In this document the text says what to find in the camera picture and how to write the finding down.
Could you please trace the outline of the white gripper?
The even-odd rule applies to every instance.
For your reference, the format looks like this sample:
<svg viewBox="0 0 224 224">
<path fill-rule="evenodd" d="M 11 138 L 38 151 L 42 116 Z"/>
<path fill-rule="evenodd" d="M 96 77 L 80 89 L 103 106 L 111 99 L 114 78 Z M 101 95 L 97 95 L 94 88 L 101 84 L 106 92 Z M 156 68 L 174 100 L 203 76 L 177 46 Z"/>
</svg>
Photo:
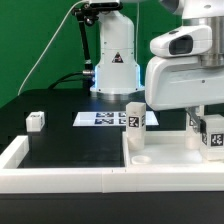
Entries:
<svg viewBox="0 0 224 224">
<path fill-rule="evenodd" d="M 200 105 L 224 102 L 224 66 L 205 67 L 200 58 L 212 43 L 207 25 L 181 26 L 150 42 L 145 100 L 153 110 L 186 108 L 195 133 L 206 129 Z"/>
</svg>

